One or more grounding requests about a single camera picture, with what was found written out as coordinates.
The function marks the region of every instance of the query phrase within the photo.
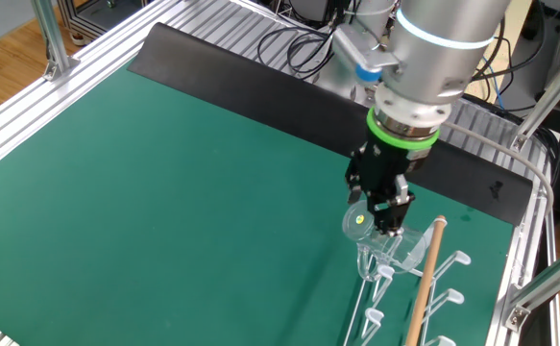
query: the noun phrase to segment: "metal bracket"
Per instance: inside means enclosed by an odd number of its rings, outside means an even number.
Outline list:
[[[521,289],[516,284],[511,284],[508,287],[508,297],[513,297],[519,292]],[[518,333],[523,326],[523,323],[527,319],[527,316],[531,313],[530,310],[525,309],[523,307],[513,307],[510,310],[510,314],[508,318],[506,318],[505,326],[507,329],[511,330],[512,332]]]
[[[528,314],[546,303],[560,291],[560,259],[543,270],[522,288],[511,285],[508,288],[508,317],[505,327],[518,333]]]
[[[40,32],[47,47],[48,63],[42,77],[51,82],[66,73],[79,61],[66,54],[51,0],[32,0],[32,7],[34,8]]]
[[[398,175],[395,177],[395,188],[397,189],[397,196],[395,196],[395,201],[397,205],[403,205],[410,201],[408,196],[407,190],[407,180],[403,176],[403,174]]]
[[[560,71],[548,86],[547,91],[540,98],[531,114],[525,119],[523,124],[514,134],[514,139],[510,144],[510,149],[521,152],[527,140],[538,129],[540,124],[547,118],[560,100]]]
[[[362,35],[349,24],[339,25],[333,32],[333,52],[351,70],[360,66],[369,72],[380,72],[384,66],[399,65],[390,52],[372,50]]]

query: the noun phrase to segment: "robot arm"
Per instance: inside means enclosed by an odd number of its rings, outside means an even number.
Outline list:
[[[403,174],[426,159],[450,115],[450,104],[471,81],[509,2],[403,0],[383,53],[367,49],[346,24],[333,35],[333,51],[357,78],[363,83],[382,80],[367,116],[367,143],[353,152],[346,171],[349,203],[365,193],[382,234],[402,232],[415,199]]]

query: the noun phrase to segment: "blue object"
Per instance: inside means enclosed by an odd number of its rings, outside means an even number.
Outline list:
[[[382,71],[370,72],[364,69],[363,67],[361,67],[359,64],[356,66],[355,72],[356,72],[356,77],[360,78],[365,82],[375,82],[379,79],[379,76],[382,75]]]
[[[488,62],[486,58],[482,57],[482,59],[485,62]],[[493,67],[491,67],[491,65],[489,65],[489,71],[491,71],[491,73],[495,73],[495,71],[493,70]],[[493,86],[495,87],[495,93],[498,95],[498,102],[499,102],[499,107],[501,109],[504,109],[503,107],[503,101],[501,101],[501,93],[499,92],[499,87],[498,87],[498,80],[495,77],[493,78]]]

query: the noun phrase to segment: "transparent acrylic holder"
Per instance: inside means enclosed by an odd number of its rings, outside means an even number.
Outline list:
[[[426,249],[429,246],[433,234],[435,221],[439,220],[433,220],[423,234],[404,228],[402,235],[389,237],[380,235],[374,230],[374,217],[367,212],[366,201],[355,203],[346,212],[343,222],[344,234],[356,242],[358,249],[356,265],[358,274],[363,278],[361,292],[358,295],[354,307],[354,314],[356,314],[360,306],[365,284],[371,282],[376,285],[372,296],[372,304],[365,310],[365,323],[359,335],[359,340],[361,341],[360,345],[367,345],[382,327],[381,320],[384,317],[384,313],[378,310],[377,306],[382,300],[387,288],[393,282],[393,276],[401,273],[409,273],[419,277],[423,275],[422,272],[416,270],[416,267],[425,257]],[[436,296],[436,283],[453,264],[460,263],[469,265],[471,261],[467,254],[456,251],[444,260],[435,270],[431,281],[425,316],[423,318],[421,346],[455,346],[454,341],[443,335],[438,335],[427,341],[426,332],[429,320],[445,303],[450,302],[461,305],[465,300],[461,292],[452,288]],[[344,345],[347,345],[349,334],[354,325],[354,318],[355,315],[353,315],[353,319],[348,328]]]

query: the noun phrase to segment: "black cable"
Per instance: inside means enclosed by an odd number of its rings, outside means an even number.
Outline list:
[[[498,76],[502,76],[502,75],[510,73],[510,72],[514,72],[514,71],[519,70],[519,69],[529,65],[530,63],[532,63],[533,60],[538,56],[538,54],[540,54],[540,52],[542,51],[542,48],[545,45],[545,41],[547,39],[547,23],[546,23],[546,19],[545,19],[545,9],[542,5],[542,1],[540,1],[540,0],[534,0],[534,1],[536,1],[536,3],[538,4],[538,12],[540,13],[541,22],[542,22],[542,40],[540,41],[540,45],[538,46],[538,49],[536,49],[536,51],[533,54],[531,54],[531,56],[529,56],[529,58],[527,58],[524,62],[521,62],[521,63],[517,64],[516,66],[513,66],[512,68],[507,68],[505,70],[498,71],[498,72],[495,72],[495,73],[484,74],[484,75],[481,75],[481,76],[473,77],[472,81],[480,81],[480,80],[483,80],[483,79],[498,77]]]
[[[508,44],[508,66],[512,68],[512,46],[510,45],[510,40],[505,37],[497,37],[497,39],[501,39]],[[503,87],[503,89],[499,92],[499,95],[502,95],[510,87],[512,82],[514,82],[514,71],[510,72],[510,82]]]
[[[363,2],[362,0],[358,0],[358,3],[356,3],[356,0],[354,0],[354,9],[353,9],[353,13],[356,13],[358,11],[358,8],[360,7],[360,3]],[[350,24],[353,23],[354,19],[356,18],[356,14],[353,14],[353,16],[350,17]]]
[[[484,98],[485,101],[489,100],[489,97],[491,97],[491,83],[489,83],[489,81],[484,81],[487,84],[487,97]]]
[[[317,37],[312,38],[312,39],[301,39],[302,37],[307,37],[309,35],[315,35]],[[301,68],[303,66],[305,66],[308,62],[310,62],[322,50],[322,48],[329,41],[329,39],[330,39],[330,35],[322,34],[322,33],[318,33],[318,32],[316,32],[316,34],[305,33],[305,34],[297,37],[296,39],[294,39],[292,42],[290,42],[290,45],[288,45],[288,51],[287,51],[287,54],[288,54],[287,60],[288,60],[288,65],[290,66],[290,68],[292,68],[292,70],[297,72],[297,73],[309,73],[309,72],[311,72],[317,66],[313,67],[312,69],[309,69],[309,70],[301,70]],[[303,48],[304,46],[306,46],[308,44],[311,44],[311,43],[318,43],[318,46],[302,62],[300,62],[298,64],[294,64],[292,62],[292,59],[295,57],[295,55],[301,50],[301,48]]]
[[[512,109],[512,110],[505,110],[505,111],[527,111],[527,110],[531,110],[532,108],[536,107],[536,105],[531,105],[531,106],[525,106],[525,107],[521,107],[521,108],[517,108],[517,109]]]
[[[502,17],[501,22],[499,23],[499,37],[503,37],[505,29],[506,29],[506,16]],[[489,59],[484,62],[484,65],[482,65],[482,67],[480,67],[480,69],[478,69],[478,71],[474,74],[474,76],[472,77],[472,81],[475,80],[475,77],[484,75],[484,72],[487,70],[487,68],[489,68],[489,66],[491,66],[491,63],[493,63],[493,60],[498,55],[500,48],[501,48],[501,41],[498,40],[498,42],[495,45],[495,48],[493,48],[493,52],[491,52],[491,57],[489,57]]]

